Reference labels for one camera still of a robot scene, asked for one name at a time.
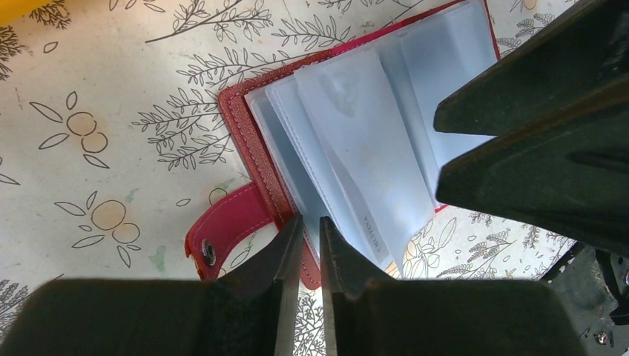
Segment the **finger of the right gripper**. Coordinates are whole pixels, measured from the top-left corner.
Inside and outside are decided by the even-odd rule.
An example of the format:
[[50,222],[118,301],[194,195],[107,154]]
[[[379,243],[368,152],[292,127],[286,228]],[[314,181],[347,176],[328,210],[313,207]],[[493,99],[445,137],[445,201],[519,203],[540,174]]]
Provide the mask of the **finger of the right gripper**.
[[436,197],[627,255],[628,85],[607,85],[447,163]]
[[438,105],[442,133],[498,136],[628,74],[628,2],[579,1]]

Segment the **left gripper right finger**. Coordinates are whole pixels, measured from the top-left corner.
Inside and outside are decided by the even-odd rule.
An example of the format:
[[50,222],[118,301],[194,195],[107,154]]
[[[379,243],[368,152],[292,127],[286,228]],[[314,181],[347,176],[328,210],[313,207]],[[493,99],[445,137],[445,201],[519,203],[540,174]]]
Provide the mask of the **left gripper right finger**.
[[527,280],[396,280],[320,219],[328,355],[583,355],[560,299]]

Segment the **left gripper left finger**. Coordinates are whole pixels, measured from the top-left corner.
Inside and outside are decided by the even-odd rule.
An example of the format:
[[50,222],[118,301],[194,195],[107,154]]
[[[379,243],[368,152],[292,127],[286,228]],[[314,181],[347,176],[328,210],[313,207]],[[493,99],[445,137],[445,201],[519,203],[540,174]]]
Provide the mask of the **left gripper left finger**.
[[55,280],[27,300],[3,355],[290,355],[303,219],[214,280]]

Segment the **yellow three-compartment bin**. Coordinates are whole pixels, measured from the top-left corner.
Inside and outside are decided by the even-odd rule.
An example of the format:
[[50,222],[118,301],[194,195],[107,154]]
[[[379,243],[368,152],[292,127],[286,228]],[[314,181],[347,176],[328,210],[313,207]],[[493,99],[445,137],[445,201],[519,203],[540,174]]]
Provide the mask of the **yellow three-compartment bin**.
[[48,0],[0,0],[0,23],[8,24],[47,3]]

